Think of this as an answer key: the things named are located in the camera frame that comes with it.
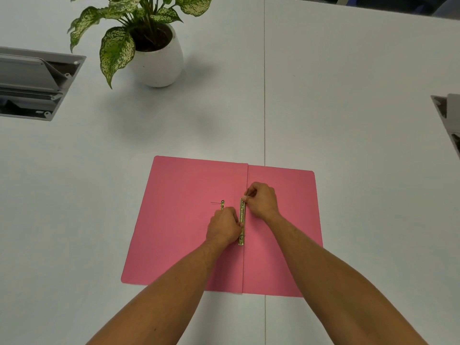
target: plant pot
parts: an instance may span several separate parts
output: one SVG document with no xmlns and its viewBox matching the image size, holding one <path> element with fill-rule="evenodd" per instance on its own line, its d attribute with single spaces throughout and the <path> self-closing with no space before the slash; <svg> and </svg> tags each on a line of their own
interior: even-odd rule
<svg viewBox="0 0 460 345">
<path fill-rule="evenodd" d="M 136 80 L 151 87 L 171 85 L 184 68 L 184 56 L 176 32 L 169 24 L 165 26 L 171 31 L 169 44 L 154 52 L 136 51 L 128 64 Z"/>
</svg>

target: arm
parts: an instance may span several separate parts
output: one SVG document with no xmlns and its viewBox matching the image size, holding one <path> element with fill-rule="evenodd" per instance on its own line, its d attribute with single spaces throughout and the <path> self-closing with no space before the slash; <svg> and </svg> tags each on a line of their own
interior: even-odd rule
<svg viewBox="0 0 460 345">
<path fill-rule="evenodd" d="M 232 207 L 216 211 L 205 242 L 119 311 L 87 345 L 173 345 L 195 313 L 214 263 L 241 233 Z"/>
<path fill-rule="evenodd" d="M 254 183 L 243 199 L 270 227 L 299 290 L 335 345 L 427 345 L 364 276 L 281 216 L 273 188 Z"/>
</svg>

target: person's left arm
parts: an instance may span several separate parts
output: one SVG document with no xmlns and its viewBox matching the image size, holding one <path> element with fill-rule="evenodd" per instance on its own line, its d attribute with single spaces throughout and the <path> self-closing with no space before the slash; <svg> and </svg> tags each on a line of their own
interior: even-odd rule
<svg viewBox="0 0 460 345">
<path fill-rule="evenodd" d="M 214 263 L 241 233 L 232 207 L 216 211 L 206 240 L 147 286 L 87 345 L 174 345 L 195 313 Z"/>
</svg>

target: white table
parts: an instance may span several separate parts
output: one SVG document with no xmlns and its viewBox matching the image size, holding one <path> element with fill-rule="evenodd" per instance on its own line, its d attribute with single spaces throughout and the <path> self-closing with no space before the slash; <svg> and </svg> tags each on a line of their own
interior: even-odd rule
<svg viewBox="0 0 460 345">
<path fill-rule="evenodd" d="M 430 95 L 460 93 L 460 22 L 265 1 L 266 165 L 316 175 L 325 248 L 430 344 L 460 343 L 460 160 Z M 267 297 L 266 344 L 331 344 Z"/>
<path fill-rule="evenodd" d="M 105 0 L 2 0 L 0 46 L 69 52 Z M 155 155 L 264 163 L 264 0 L 213 0 L 175 23 L 184 74 L 161 90 L 100 73 L 101 21 L 51 122 L 0 120 L 0 344 L 84 344 L 140 286 L 120 282 Z M 241 140 L 246 142 L 241 148 Z M 264 342 L 264 297 L 205 293 L 187 344 Z"/>
</svg>

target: potted plant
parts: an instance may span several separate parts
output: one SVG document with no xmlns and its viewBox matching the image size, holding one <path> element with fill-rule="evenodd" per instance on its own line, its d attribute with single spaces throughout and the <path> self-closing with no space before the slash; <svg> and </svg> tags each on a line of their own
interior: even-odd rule
<svg viewBox="0 0 460 345">
<path fill-rule="evenodd" d="M 112 88 L 118 69 L 129 67 L 137 80 L 153 87 L 172 84 L 179 76 L 184 58 L 172 22 L 180 21 L 176 7 L 195 17 L 205 13 L 211 0 L 108 0 L 105 8 L 90 6 L 69 29 L 70 50 L 85 31 L 101 19 L 115 19 L 119 27 L 105 33 L 99 52 L 101 71 Z"/>
</svg>

